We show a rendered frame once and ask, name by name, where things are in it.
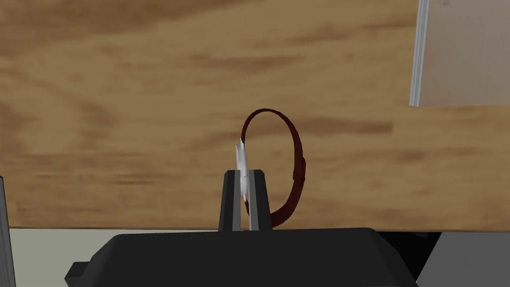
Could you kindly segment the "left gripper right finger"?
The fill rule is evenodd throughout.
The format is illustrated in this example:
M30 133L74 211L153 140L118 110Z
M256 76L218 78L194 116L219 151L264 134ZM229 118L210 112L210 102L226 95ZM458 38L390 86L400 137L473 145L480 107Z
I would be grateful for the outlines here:
M266 179L262 170L249 170L250 230L272 230Z

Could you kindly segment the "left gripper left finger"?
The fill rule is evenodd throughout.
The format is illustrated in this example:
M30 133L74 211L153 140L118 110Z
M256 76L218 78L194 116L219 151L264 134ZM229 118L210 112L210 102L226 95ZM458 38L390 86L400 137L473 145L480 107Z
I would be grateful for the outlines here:
M240 171L227 170L224 175L218 231L241 230Z

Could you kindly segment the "dark red strap wristwatch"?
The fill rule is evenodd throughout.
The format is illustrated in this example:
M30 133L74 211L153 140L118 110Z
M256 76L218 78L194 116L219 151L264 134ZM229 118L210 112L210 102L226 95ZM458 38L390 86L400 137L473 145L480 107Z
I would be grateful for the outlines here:
M246 139L246 132L248 129L248 126L251 122L251 120L258 114L263 112L271 112L276 115L278 115L288 126L292 139L294 144L294 167L293 167L293 186L292 190L289 194L288 199L286 202L275 212L272 212L270 214L271 219L271 227L275 228L281 224L283 224L286 220L288 220L293 212L295 211L297 204L299 202L301 192L304 187L305 182L305 173L306 173L306 160L303 156L303 148L302 148L302 142L300 139L300 136L298 134L298 131L295 127L295 125L292 123L292 121L286 117L281 112L274 110L274 109L258 109L251 113L248 118L245 120L243 124L243 128L241 131L240 136L240 144L236 145L236 167L237 170L240 171L240 180L241 180L241 190L240 194L244 200L246 208L249 210L250 204L248 202L248 183L249 183L249 176L248 176L248 166L247 166L247 153L245 148L245 139Z

